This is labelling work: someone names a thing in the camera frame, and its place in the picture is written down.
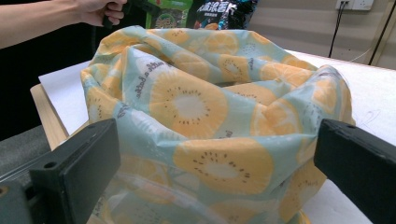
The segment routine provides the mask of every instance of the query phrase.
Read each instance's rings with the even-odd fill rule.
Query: finger
[[[108,19],[113,23],[113,25],[120,24],[120,20],[114,17],[108,17]]]
[[[107,0],[107,1],[108,1],[109,4],[110,3],[117,3],[119,5],[124,5],[127,2],[127,0]]]
[[[109,3],[107,4],[107,8],[114,10],[114,11],[121,11],[122,10],[122,4],[118,4],[118,3]]]
[[[122,19],[124,17],[124,13],[121,11],[113,11],[113,10],[106,10],[105,15],[108,17],[113,17],[115,19]]]

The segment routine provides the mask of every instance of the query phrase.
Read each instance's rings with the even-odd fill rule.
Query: black cable
[[[341,22],[341,16],[343,15],[343,11],[346,5],[347,2],[342,1],[340,7],[338,8],[337,23],[335,24],[334,35],[332,36],[332,46],[334,45],[334,40],[335,37],[337,36],[338,27],[340,26],[340,22]],[[332,46],[330,47],[329,58],[332,57]]]
[[[374,49],[374,51],[373,51],[372,57],[370,58],[370,62],[368,63],[368,65],[371,65],[372,62],[373,62],[373,59],[374,59],[375,54],[376,54],[376,51],[378,50],[379,44],[380,44],[381,41],[382,41],[382,37],[384,37],[384,33],[385,33],[385,31],[387,30],[387,28],[388,28],[388,23],[389,23],[389,21],[390,21],[390,18],[392,17],[392,14],[393,14],[393,11],[394,11],[395,7],[396,7],[396,2],[393,3],[392,10],[390,11],[389,16],[388,16],[388,18],[387,18],[387,21],[385,22],[384,28],[382,29],[382,32],[381,32],[381,35],[379,36],[379,39],[378,39],[378,41],[376,42],[375,49]]]

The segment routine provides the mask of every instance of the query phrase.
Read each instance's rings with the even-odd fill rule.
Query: human hand
[[[121,11],[127,0],[71,0],[77,4],[77,11],[81,21],[94,26],[103,26],[104,16],[114,24],[120,24],[124,17]]]

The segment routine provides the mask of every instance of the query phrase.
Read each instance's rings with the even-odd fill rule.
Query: fabric bag
[[[127,27],[81,80],[90,122],[116,119],[121,152],[91,223],[309,223],[320,122],[354,124],[334,68],[247,30]]]

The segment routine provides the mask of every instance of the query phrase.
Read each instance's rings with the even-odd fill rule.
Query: human arm
[[[104,15],[113,24],[123,18],[126,0],[51,0],[0,6],[0,49],[85,22],[102,26]]]

